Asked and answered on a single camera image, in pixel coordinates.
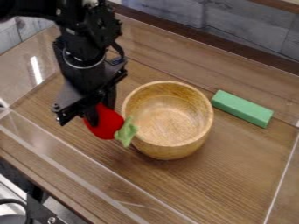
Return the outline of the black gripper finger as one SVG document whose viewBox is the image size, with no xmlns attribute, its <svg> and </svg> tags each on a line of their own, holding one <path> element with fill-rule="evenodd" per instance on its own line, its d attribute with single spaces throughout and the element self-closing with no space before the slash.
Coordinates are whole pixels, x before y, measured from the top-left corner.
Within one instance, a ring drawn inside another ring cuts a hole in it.
<svg viewBox="0 0 299 224">
<path fill-rule="evenodd" d="M 84 118 L 92 127 L 98 126 L 98 112 L 96 106 L 90 106 L 84 111 Z"/>
<path fill-rule="evenodd" d="M 102 104 L 109 108 L 114 109 L 117 99 L 117 87 L 113 86 L 108 91 L 102 101 Z"/>
</svg>

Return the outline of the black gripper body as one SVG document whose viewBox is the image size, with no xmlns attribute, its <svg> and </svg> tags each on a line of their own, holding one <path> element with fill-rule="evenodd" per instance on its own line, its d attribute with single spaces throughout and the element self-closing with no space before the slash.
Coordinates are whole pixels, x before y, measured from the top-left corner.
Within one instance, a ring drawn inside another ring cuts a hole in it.
<svg viewBox="0 0 299 224">
<path fill-rule="evenodd" d="M 102 55 L 85 66 L 78 60 L 70 62 L 70 54 L 58 40 L 53 42 L 52 47 L 64 84 L 50 111 L 62 126 L 76 116 L 84 118 L 85 109 L 102 103 L 106 91 L 126 77 L 126 57 L 121 46 L 113 43 L 112 48 L 118 56 L 106 59 L 106 55 Z"/>
</svg>

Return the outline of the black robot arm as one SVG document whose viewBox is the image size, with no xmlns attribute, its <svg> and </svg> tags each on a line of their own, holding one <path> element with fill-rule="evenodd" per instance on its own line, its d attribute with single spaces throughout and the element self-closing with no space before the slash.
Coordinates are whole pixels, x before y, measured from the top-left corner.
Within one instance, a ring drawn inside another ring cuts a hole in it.
<svg viewBox="0 0 299 224">
<path fill-rule="evenodd" d="M 0 23 L 16 17 L 50 20 L 52 42 L 64 83 L 50 110 L 61 125 L 80 116 L 97 126 L 98 104 L 116 105 L 116 85 L 126 77 L 117 38 L 121 21 L 106 0 L 0 0 Z"/>
</svg>

